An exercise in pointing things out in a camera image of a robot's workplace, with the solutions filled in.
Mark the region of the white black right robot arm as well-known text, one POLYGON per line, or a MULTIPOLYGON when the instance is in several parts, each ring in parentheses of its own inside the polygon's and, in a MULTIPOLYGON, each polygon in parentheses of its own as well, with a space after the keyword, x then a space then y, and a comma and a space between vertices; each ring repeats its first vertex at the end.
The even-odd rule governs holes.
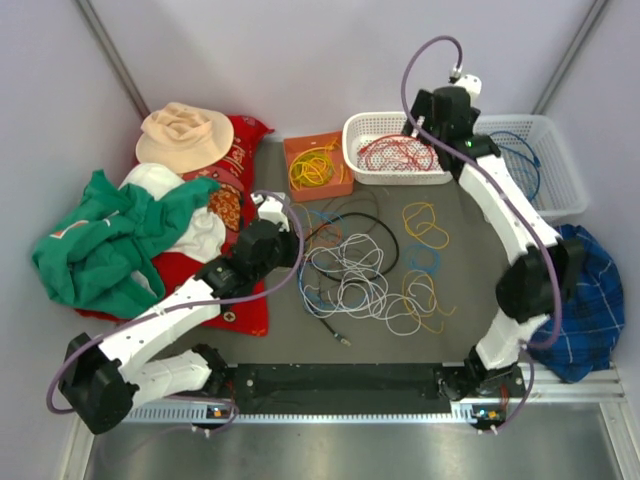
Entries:
POLYGON ((473 346, 461 370, 443 375, 439 387, 451 400, 492 394, 515 369, 521 352, 555 342, 562 305, 575 290, 584 249, 565 240, 541 218, 512 179, 501 151, 477 134, 480 112, 469 91, 447 85, 421 89, 403 105, 408 135, 434 148, 440 167, 476 202, 506 253, 509 265, 495 287, 498 310, 487 333, 473 346), (533 342, 551 321, 550 336, 533 342))

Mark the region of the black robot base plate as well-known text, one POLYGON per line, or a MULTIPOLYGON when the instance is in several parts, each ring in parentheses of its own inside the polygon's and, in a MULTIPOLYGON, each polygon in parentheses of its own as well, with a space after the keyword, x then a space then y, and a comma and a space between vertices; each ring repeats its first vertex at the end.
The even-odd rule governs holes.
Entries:
POLYGON ((437 363, 239 364, 215 373, 202 393, 233 400, 244 415, 447 413, 452 401, 524 393, 519 370, 481 387, 464 374, 437 363))

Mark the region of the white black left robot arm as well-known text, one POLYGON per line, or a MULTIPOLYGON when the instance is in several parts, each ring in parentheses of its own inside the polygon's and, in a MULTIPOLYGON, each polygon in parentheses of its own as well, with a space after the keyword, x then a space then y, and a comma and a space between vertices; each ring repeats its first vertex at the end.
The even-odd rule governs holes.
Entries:
POLYGON ((267 296, 254 287, 278 268, 295 270, 301 227, 254 220, 224 255, 205 264, 173 294, 101 337, 82 333, 66 349, 54 385, 93 434, 120 424, 135 408, 182 391, 216 396, 226 365, 206 346, 165 359, 156 354, 231 305, 267 296))

